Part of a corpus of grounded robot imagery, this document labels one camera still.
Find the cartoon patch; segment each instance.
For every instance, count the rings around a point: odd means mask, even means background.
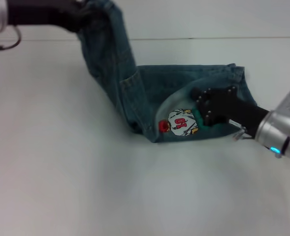
[[[198,131],[197,123],[191,110],[178,109],[169,114],[168,120],[159,122],[159,131],[172,131],[176,136],[187,136]]]

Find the white wall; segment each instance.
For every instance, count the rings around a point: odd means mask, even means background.
[[[132,40],[138,64],[237,63],[267,109],[290,90],[290,38],[174,40],[290,36],[290,1],[118,2],[131,38],[169,38]],[[0,236],[290,236],[290,160],[231,137],[151,144],[73,35],[23,32],[0,53]]]

